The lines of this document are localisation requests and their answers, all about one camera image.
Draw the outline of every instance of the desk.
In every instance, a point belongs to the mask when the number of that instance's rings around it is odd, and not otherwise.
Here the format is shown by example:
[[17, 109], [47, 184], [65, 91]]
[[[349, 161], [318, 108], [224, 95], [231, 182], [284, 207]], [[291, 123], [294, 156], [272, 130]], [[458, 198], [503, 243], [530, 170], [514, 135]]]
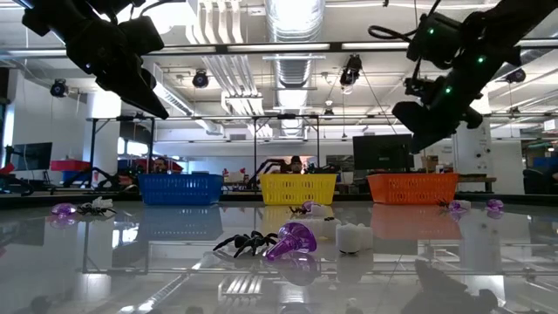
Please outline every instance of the desk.
[[488, 193], [492, 193], [492, 184], [494, 182], [496, 182], [496, 178], [491, 178], [491, 177], [464, 177], [464, 176], [460, 176], [458, 179], [458, 183], [484, 183], [485, 184], [485, 190]]

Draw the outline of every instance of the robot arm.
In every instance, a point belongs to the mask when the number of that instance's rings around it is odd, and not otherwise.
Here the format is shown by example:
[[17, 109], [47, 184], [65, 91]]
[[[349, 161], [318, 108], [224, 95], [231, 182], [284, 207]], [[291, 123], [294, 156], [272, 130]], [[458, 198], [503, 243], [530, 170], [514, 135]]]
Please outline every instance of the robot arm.
[[[142, 69], [140, 56], [164, 47], [150, 17], [118, 24], [116, 15], [145, 0], [15, 0], [25, 7], [22, 23], [39, 36], [52, 31], [65, 44], [68, 58], [97, 84], [123, 101], [159, 118], [167, 110], [153, 92], [156, 81]], [[100, 18], [106, 14], [111, 22]]]
[[266, 174], [273, 166], [279, 166], [281, 167], [281, 173], [282, 174], [286, 174], [289, 170], [289, 165], [287, 164], [287, 162], [285, 162], [285, 160], [282, 159], [268, 159], [266, 161], [264, 161], [260, 167], [255, 171], [254, 176], [248, 181], [247, 184], [247, 188], [251, 189], [253, 188], [258, 180], [258, 174], [266, 167], [268, 166], [264, 173]]
[[[433, 12], [438, 3], [421, 17], [415, 31], [399, 34], [377, 26], [369, 29], [374, 37], [385, 38], [375, 32], [383, 31], [408, 41], [407, 58], [418, 61], [413, 77], [405, 80], [405, 94], [420, 97], [422, 105], [400, 102], [392, 111], [414, 133], [414, 154], [454, 133], [462, 120], [469, 128], [482, 123], [482, 115], [469, 106], [482, 96], [480, 90], [504, 62], [521, 65], [520, 49], [515, 45], [558, 5], [556, 0], [502, 0], [460, 23]], [[417, 78], [422, 59], [452, 71], [435, 81]]]

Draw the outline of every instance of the white toy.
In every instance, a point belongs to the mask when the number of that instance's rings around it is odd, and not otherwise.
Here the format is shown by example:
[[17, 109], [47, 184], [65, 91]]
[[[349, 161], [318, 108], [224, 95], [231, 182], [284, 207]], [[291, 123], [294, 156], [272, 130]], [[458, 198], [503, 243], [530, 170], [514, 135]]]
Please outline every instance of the white toy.
[[341, 224], [341, 221], [337, 218], [329, 217], [323, 218], [322, 222], [322, 236], [325, 236], [330, 240], [335, 240], [337, 226]]
[[337, 225], [336, 246], [341, 253], [357, 253], [361, 249], [359, 227], [352, 223]]
[[364, 226], [362, 223], [359, 223], [357, 227], [360, 234], [360, 249], [372, 249], [374, 239], [372, 229]]

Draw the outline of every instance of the black monitor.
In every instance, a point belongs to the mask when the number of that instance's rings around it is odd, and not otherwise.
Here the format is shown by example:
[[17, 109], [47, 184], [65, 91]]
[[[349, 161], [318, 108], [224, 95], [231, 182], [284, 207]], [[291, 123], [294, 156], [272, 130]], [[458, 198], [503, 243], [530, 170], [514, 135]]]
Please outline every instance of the black monitor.
[[409, 154], [412, 136], [372, 135], [352, 138], [355, 169], [404, 169], [414, 167], [414, 159]]
[[52, 143], [17, 144], [11, 149], [7, 147], [6, 152], [11, 153], [11, 163], [16, 171], [51, 168]]

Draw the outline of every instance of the cable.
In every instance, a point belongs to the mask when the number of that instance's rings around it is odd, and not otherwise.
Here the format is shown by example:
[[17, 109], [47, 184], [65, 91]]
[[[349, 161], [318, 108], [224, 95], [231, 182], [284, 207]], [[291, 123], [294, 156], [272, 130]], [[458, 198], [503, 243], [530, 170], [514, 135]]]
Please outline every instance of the cable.
[[387, 113], [385, 113], [385, 110], [382, 107], [382, 104], [380, 104], [380, 100], [378, 99], [378, 97], [376, 96], [376, 93], [372, 89], [372, 85], [370, 84], [370, 81], [368, 80], [368, 76], [366, 75], [366, 72], [364, 70], [363, 70], [363, 74], [364, 74], [364, 78], [366, 79], [366, 83], [368, 84], [368, 87], [370, 88], [370, 91], [372, 92], [372, 96], [374, 96], [374, 99], [378, 103], [378, 106], [380, 106], [380, 110], [382, 111], [382, 113], [385, 116], [385, 119], [387, 120], [387, 124], [389, 124], [391, 126], [391, 130], [393, 130], [393, 133], [397, 135], [398, 132], [395, 131], [395, 127], [393, 127], [393, 124], [390, 122], [390, 119], [387, 117]]
[[[436, 0], [436, 2], [434, 3], [434, 5], [431, 7], [430, 12], [428, 12], [428, 16], [430, 16], [438, 7], [439, 3], [441, 0]], [[418, 6], [417, 6], [417, 1], [414, 1], [414, 9], [415, 9], [415, 19], [417, 21], [417, 28], [413, 31], [408, 31], [406, 33], [400, 33], [398, 31], [394, 31], [394, 30], [390, 30], [388, 28], [385, 28], [383, 26], [378, 26], [378, 25], [372, 25], [371, 27], [368, 28], [368, 33], [370, 34], [370, 36], [374, 37], [374, 38], [378, 38], [378, 39], [386, 39], [386, 40], [393, 40], [393, 39], [401, 39], [404, 40], [407, 43], [411, 42], [411, 39], [409, 38], [409, 36], [412, 36], [414, 34], [417, 33], [417, 31], [419, 30], [419, 17], [418, 17]]]
[[370, 34], [370, 36], [374, 38], [386, 39], [386, 40], [401, 39], [407, 43], [411, 42], [409, 36], [414, 35], [416, 32], [417, 30], [409, 31], [406, 33], [400, 33], [398, 31], [390, 30], [388, 28], [385, 28], [383, 26], [378, 26], [378, 25], [372, 25], [371, 27], [368, 28], [368, 33]]
[[162, 5], [162, 4], [165, 4], [165, 3], [178, 3], [178, 2], [183, 2], [183, 1], [181, 1], [181, 0], [160, 0], [159, 2], [151, 3], [151, 4], [147, 5], [147, 7], [145, 7], [145, 8], [141, 11], [141, 13], [139, 14], [139, 16], [140, 16], [140, 17], [143, 17], [143, 15], [144, 15], [148, 10], [150, 10], [150, 9], [152, 9], [152, 8], [155, 8], [155, 7], [158, 7], [158, 6]]

